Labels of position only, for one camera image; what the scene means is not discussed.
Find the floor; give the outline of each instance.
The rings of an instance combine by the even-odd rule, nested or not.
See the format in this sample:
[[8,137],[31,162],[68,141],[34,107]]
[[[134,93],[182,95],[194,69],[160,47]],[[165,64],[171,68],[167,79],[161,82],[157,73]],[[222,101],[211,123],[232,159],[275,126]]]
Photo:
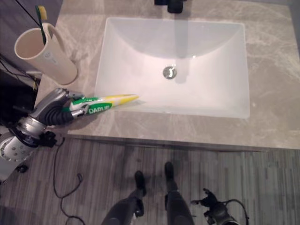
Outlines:
[[[26,173],[14,173],[0,186],[0,225],[65,223],[52,188],[54,154],[55,148],[37,150]],[[168,160],[174,163],[176,181],[187,202],[204,197],[202,188],[208,188],[222,201],[242,200],[251,225],[300,224],[300,150],[217,153],[66,139],[59,153],[57,189],[67,192],[76,184],[76,174],[82,173],[82,185],[64,201],[64,208],[87,225],[98,225],[110,207],[134,189],[133,174],[142,170],[148,194],[143,200],[145,215],[135,224],[166,224],[163,168]],[[207,224],[205,208],[190,209],[196,225]],[[230,212],[245,224],[238,205],[233,203]]]

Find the black shoe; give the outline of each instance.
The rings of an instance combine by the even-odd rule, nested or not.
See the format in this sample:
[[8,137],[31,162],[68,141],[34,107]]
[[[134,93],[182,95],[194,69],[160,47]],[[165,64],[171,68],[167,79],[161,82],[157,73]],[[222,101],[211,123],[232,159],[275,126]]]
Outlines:
[[166,180],[174,179],[174,167],[171,162],[165,163],[165,178],[166,178]]
[[136,171],[135,172],[135,183],[136,183],[136,188],[142,190],[142,195],[143,197],[146,195],[146,183],[145,183],[145,178],[144,174],[141,171]]

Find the drain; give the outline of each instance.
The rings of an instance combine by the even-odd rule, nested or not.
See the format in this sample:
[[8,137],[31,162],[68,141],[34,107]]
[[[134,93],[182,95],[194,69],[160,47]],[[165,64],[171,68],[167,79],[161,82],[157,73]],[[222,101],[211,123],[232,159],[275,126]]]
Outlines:
[[166,67],[163,70],[163,75],[166,79],[171,80],[177,75],[177,70],[175,67]]

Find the white rectangular sink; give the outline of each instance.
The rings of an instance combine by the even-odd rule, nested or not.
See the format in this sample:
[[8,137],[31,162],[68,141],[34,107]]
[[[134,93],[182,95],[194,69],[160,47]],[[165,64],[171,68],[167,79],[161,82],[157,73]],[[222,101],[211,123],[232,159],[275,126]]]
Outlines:
[[115,110],[249,117],[243,24],[108,18],[95,95],[117,94],[140,98]]

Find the cable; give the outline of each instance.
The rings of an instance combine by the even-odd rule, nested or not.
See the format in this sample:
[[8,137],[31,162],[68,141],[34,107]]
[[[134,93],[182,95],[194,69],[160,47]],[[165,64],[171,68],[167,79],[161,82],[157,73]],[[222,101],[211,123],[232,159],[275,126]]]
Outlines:
[[24,8],[24,6],[21,5],[21,3],[18,0],[15,0],[21,7],[22,9],[33,19],[33,21],[40,27],[39,23],[33,18],[33,16]]
[[246,208],[245,208],[244,204],[241,201],[239,201],[237,199],[230,199],[230,200],[222,202],[222,203],[224,203],[225,206],[227,206],[229,203],[232,203],[232,202],[236,202],[236,203],[238,203],[242,206],[242,208],[244,210],[245,218],[246,218],[246,225],[249,225],[249,216],[247,214],[247,211],[246,211]]
[[68,193],[66,193],[64,195],[59,195],[57,193],[57,190],[56,190],[56,187],[55,187],[56,159],[57,159],[58,152],[59,152],[59,150],[60,150],[60,148],[61,148],[61,146],[63,145],[64,142],[65,142],[65,138],[63,138],[62,142],[59,145],[57,145],[58,147],[57,147],[57,150],[56,150],[56,153],[55,153],[55,156],[54,156],[54,164],[53,164],[53,190],[54,190],[54,193],[55,193],[56,197],[58,197],[60,199],[60,210],[67,217],[65,225],[67,225],[67,223],[68,223],[68,221],[70,219],[78,219],[83,225],[85,225],[85,222],[80,217],[67,214],[66,211],[62,207],[62,202],[63,202],[64,198],[66,198],[69,195],[73,194],[80,187],[80,184],[83,181],[83,176],[80,173],[78,173],[77,174],[77,178],[78,178],[78,181],[79,181],[78,184],[70,192],[68,192]]
[[38,91],[38,83],[37,83],[37,81],[35,80],[35,78],[32,78],[32,76],[28,75],[27,73],[24,73],[24,74],[26,74],[26,75],[13,73],[13,72],[11,72],[11,71],[4,65],[4,63],[3,63],[1,60],[0,60],[0,63],[1,63],[2,66],[6,69],[7,72],[9,72],[9,73],[12,74],[12,75],[15,75],[16,78],[18,79],[18,81],[20,81],[19,76],[27,77],[27,78],[32,79],[32,80],[34,81],[34,83],[36,84],[37,91]]

